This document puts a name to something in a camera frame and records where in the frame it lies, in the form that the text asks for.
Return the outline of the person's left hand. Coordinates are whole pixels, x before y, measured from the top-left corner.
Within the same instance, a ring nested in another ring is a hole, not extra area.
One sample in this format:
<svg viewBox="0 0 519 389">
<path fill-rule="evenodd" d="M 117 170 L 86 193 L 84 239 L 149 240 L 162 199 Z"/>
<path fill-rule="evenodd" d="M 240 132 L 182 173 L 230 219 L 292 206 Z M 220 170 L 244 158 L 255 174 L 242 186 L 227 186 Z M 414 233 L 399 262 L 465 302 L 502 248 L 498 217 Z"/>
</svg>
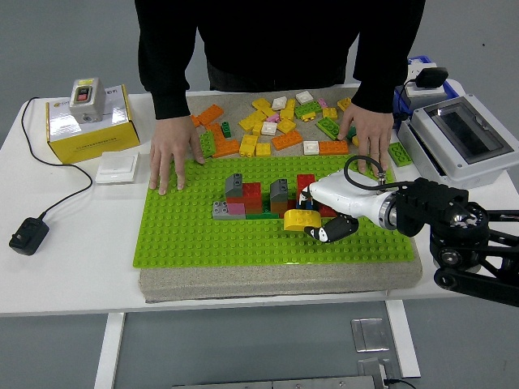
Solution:
<svg viewBox="0 0 519 389">
<path fill-rule="evenodd" d="M 358 155 L 376 160 L 383 170 L 388 168 L 393 117 L 390 113 L 376 113 L 351 103 L 345 110 L 340 124 L 338 140 L 343 140 L 350 127 L 356 128 Z"/>
</svg>

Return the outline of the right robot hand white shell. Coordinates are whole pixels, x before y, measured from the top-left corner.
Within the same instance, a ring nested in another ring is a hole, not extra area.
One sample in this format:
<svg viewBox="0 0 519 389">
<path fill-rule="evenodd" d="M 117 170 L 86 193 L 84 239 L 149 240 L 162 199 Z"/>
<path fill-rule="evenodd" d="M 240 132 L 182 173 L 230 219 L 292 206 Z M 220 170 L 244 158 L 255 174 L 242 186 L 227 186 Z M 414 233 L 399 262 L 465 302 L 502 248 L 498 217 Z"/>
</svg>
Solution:
<svg viewBox="0 0 519 389">
<path fill-rule="evenodd" d="M 375 225 L 388 230 L 397 227 L 395 196 L 392 192 L 379 193 L 372 180 L 360 173 L 351 171 L 354 185 L 345 178 L 341 169 L 335 173 L 312 182 L 304 187 L 299 202 L 317 201 L 330 207 L 337 216 L 322 227 L 307 226 L 304 232 L 320 242 L 335 242 L 358 230 L 358 218 L 367 217 Z"/>
</svg>

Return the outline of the person's right hand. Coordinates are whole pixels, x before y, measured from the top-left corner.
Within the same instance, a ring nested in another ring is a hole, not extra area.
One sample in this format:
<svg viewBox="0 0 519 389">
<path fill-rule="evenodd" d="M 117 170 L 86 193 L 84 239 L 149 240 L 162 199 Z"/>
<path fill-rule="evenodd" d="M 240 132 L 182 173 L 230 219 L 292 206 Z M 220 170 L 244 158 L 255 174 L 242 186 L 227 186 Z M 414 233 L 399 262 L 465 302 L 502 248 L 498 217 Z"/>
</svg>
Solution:
<svg viewBox="0 0 519 389">
<path fill-rule="evenodd" d="M 171 165 L 177 178 L 177 189 L 186 184 L 185 162 L 187 151 L 194 159 L 205 163 L 197 130 L 189 116 L 156 120 L 150 148 L 149 188 L 165 195 L 169 188 Z"/>
</svg>

